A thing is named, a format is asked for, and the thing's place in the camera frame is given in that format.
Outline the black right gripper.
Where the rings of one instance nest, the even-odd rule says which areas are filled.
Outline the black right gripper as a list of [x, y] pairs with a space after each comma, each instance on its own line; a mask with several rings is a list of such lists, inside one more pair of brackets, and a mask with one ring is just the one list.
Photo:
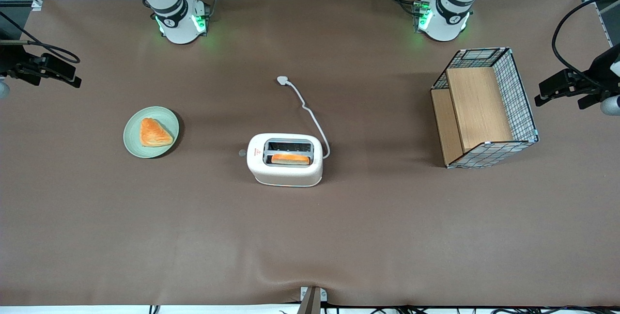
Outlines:
[[39, 86], [42, 78], [57, 79], [80, 88], [82, 79], [76, 77], [76, 68], [72, 64], [52, 54], [31, 54], [24, 49], [27, 45], [30, 43], [0, 44], [2, 76], [21, 79], [33, 86]]

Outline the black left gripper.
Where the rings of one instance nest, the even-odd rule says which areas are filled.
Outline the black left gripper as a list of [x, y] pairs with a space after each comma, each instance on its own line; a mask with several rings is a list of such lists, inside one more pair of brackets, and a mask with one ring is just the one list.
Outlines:
[[574, 91], [571, 90], [574, 86], [574, 74], [578, 79], [575, 86], [576, 95], [587, 94], [598, 97], [619, 95], [619, 74], [613, 70], [613, 66], [619, 66], [619, 53], [620, 45], [616, 44], [594, 58], [586, 71], [574, 67], [572, 73], [569, 69], [563, 69], [543, 80], [539, 84], [540, 93], [534, 98], [535, 106], [544, 106], [556, 98], [574, 96]]

